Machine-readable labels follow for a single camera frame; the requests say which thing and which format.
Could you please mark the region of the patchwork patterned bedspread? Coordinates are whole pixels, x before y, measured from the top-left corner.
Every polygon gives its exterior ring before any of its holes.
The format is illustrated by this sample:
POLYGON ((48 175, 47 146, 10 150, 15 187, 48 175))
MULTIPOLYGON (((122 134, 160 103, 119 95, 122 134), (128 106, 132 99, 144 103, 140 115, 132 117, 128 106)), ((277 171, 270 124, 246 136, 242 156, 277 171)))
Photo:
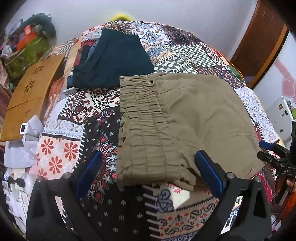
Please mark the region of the patchwork patterned bedspread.
POLYGON ((256 154, 277 138, 257 96, 214 48, 190 32, 144 21, 86 30, 67 62, 63 97, 37 150, 43 183, 31 207, 47 240, 192 240, 221 208, 195 158, 261 182, 256 154))

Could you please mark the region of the blue folded garment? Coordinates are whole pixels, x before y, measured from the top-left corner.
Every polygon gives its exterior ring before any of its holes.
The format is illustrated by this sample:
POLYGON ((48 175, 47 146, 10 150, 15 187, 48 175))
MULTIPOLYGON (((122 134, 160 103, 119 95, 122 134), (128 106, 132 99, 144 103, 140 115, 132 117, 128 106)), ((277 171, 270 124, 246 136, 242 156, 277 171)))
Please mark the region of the blue folded garment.
POLYGON ((74 75, 74 67, 76 65, 85 63, 89 60, 89 58, 93 55, 93 52, 97 46, 97 43, 93 45, 84 45, 77 54, 77 57, 74 61, 74 66, 72 67, 69 76, 67 77, 67 88, 73 87, 73 75, 74 75))

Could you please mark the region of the grey neck pillow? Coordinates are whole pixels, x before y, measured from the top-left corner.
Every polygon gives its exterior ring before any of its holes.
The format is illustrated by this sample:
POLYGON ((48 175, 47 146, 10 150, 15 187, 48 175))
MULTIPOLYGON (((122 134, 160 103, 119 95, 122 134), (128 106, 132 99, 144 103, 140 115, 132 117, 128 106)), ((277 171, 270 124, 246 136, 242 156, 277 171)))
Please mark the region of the grey neck pillow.
POLYGON ((31 28, 38 26, 38 34, 45 37, 54 39, 56 37, 56 29, 52 23, 51 17, 44 13, 32 15, 30 18, 22 22, 20 29, 24 30, 25 27, 31 28))

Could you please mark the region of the dark navy folded garment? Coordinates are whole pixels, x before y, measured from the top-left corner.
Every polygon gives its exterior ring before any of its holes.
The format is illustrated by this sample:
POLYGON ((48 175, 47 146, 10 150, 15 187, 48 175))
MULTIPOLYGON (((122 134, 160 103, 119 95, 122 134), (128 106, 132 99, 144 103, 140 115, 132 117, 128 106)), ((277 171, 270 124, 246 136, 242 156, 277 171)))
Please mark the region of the dark navy folded garment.
POLYGON ((147 75, 154 66, 136 35, 103 29, 93 55, 74 67, 75 88, 116 88, 119 77, 147 75))

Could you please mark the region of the brown wooden door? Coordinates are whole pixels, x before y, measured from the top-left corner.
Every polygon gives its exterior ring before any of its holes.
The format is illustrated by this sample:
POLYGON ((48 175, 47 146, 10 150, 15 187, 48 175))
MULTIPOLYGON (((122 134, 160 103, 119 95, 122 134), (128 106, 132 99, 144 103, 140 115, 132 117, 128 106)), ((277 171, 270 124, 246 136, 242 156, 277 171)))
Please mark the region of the brown wooden door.
POLYGON ((273 64, 288 35, 288 27, 270 1, 257 1, 248 28, 231 63, 254 88, 273 64))

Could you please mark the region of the grey white cloth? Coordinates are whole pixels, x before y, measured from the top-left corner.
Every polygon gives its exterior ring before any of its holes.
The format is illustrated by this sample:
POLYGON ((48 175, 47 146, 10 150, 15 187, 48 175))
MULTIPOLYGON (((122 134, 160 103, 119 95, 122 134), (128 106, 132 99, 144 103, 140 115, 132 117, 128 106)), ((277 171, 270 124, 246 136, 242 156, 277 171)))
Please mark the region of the grey white cloth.
POLYGON ((34 115, 20 127, 21 139, 6 141, 4 166, 11 169, 29 168, 37 162, 37 145, 44 126, 34 115))

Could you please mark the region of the yellow curved pillow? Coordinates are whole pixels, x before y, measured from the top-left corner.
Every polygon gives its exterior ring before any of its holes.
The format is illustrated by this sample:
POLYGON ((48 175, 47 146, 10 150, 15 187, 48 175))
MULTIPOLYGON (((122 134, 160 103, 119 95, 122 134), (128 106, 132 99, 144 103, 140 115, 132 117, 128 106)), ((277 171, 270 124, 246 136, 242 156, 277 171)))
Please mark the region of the yellow curved pillow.
POLYGON ((119 13, 110 18, 110 21, 133 21, 133 18, 127 14, 119 13))

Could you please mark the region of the orange box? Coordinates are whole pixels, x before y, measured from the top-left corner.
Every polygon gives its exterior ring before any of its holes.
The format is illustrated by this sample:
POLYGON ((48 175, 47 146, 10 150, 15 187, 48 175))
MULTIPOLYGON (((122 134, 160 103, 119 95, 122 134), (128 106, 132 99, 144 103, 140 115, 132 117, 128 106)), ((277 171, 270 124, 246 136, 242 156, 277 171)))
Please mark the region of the orange box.
POLYGON ((19 40, 18 44, 16 45, 17 51, 20 51, 25 45, 27 45, 37 37, 37 33, 32 31, 30 25, 24 28, 24 34, 24 37, 19 40))

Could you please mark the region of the wooden lap desk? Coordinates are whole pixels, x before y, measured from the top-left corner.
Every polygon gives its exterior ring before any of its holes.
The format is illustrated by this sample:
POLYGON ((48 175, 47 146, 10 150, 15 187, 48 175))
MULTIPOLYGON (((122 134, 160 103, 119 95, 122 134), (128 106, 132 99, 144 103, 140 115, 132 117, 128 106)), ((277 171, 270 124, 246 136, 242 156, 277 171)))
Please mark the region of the wooden lap desk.
POLYGON ((6 110, 1 129, 1 141, 20 139, 22 123, 36 115, 40 117, 53 78, 64 60, 59 54, 28 68, 18 83, 6 110))

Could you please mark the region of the white device box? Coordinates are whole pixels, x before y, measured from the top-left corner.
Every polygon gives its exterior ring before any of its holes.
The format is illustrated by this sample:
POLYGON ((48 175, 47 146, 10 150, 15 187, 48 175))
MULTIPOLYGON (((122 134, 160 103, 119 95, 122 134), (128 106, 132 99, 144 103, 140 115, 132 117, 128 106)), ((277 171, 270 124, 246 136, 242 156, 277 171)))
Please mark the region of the white device box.
POLYGON ((285 98, 283 96, 278 98, 266 113, 283 142, 291 141, 293 116, 285 98))

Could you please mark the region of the olive khaki pants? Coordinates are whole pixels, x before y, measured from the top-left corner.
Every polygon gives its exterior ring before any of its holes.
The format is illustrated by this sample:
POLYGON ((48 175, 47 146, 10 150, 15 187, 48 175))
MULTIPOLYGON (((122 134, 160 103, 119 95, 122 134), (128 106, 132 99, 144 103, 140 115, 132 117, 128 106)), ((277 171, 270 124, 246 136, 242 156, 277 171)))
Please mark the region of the olive khaki pants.
POLYGON ((205 185, 194 162, 204 150, 225 172, 250 178, 264 164, 240 97, 214 75, 152 73, 120 78, 119 187, 170 182, 205 185))

